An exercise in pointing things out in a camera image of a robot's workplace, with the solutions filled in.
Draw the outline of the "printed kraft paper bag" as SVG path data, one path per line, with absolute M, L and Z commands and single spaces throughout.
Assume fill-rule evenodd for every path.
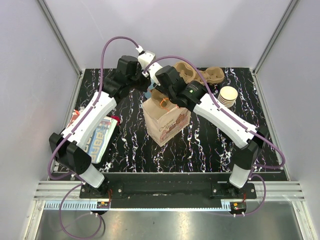
M 150 98 L 142 104 L 142 109 L 147 133 L 160 147 L 190 123 L 191 112 L 171 103 L 167 97 L 160 101 Z

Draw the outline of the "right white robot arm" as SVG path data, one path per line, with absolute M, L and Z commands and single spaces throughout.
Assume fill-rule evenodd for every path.
M 156 89 L 180 108 L 202 116 L 225 133 L 240 149 L 233 157 L 233 168 L 227 185 L 228 195 L 239 198 L 245 192 L 245 183 L 257 157 L 262 152 L 269 131 L 266 127 L 256 127 L 241 119 L 223 104 L 219 103 L 206 87 L 193 80 L 184 79 L 172 66 L 165 66 L 151 74 Z

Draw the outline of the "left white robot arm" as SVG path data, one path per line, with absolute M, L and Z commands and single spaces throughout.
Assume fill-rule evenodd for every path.
M 132 89 L 146 92 L 151 85 L 143 70 L 155 59 L 155 55 L 144 51 L 138 57 L 123 55 L 107 77 L 101 77 L 101 90 L 94 93 L 92 100 L 79 117 L 60 134 L 52 133 L 49 144 L 51 160 L 68 168 L 77 177 L 89 184 L 90 192 L 97 198 L 108 193 L 104 175 L 92 164 L 85 146 L 93 131 L 117 104 L 126 98 Z

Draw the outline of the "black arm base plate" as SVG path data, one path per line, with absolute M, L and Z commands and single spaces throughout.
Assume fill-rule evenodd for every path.
M 237 188 L 229 182 L 230 173 L 105 173 L 105 180 L 99 188 L 84 186 L 80 189 L 81 199 L 121 199 L 130 195 L 202 195 L 212 199 L 257 198 L 255 185 L 245 183 Z

